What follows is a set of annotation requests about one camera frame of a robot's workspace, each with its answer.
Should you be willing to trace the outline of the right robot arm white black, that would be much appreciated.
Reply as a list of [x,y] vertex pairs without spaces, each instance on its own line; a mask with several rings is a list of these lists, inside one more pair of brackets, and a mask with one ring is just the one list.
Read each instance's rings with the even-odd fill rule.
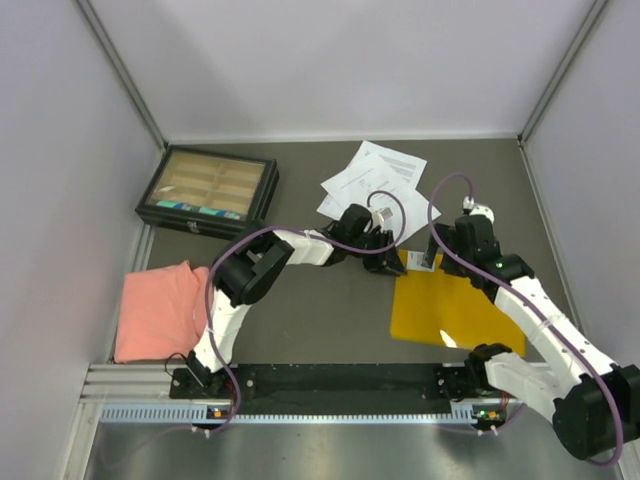
[[531,267],[505,255],[490,216],[465,210],[451,225],[430,228],[428,262],[465,278],[524,333],[547,364],[540,370],[509,347],[480,345],[466,380],[476,394],[502,390],[552,426],[575,458],[591,461],[610,450],[619,458],[639,438],[639,369],[621,366],[589,341],[554,304]]

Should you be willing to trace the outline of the black compartment display box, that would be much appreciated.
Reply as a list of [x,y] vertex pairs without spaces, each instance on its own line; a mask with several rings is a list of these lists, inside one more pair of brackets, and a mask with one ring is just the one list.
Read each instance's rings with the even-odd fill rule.
[[[170,146],[135,208],[144,223],[220,239],[263,220],[279,181],[277,161]],[[160,200],[186,202],[192,211],[160,208]],[[241,220],[216,218],[200,207],[225,209]]]

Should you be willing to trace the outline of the yellow plastic folder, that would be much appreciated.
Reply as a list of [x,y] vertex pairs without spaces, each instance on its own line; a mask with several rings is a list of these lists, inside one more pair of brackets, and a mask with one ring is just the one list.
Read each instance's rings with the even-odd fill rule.
[[395,281],[390,334],[396,340],[472,350],[500,343],[526,355],[524,333],[466,278],[422,265],[423,254],[401,250],[407,273]]

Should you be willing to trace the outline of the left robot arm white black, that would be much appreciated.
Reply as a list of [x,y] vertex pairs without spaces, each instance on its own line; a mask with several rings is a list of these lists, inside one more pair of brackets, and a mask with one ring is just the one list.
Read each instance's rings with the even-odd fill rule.
[[348,256],[371,273],[406,273],[396,248],[388,207],[350,205],[341,218],[320,230],[250,223],[214,261],[204,290],[206,323],[186,359],[192,384],[205,396],[226,387],[233,346],[250,307],[263,299],[285,267],[329,267]]

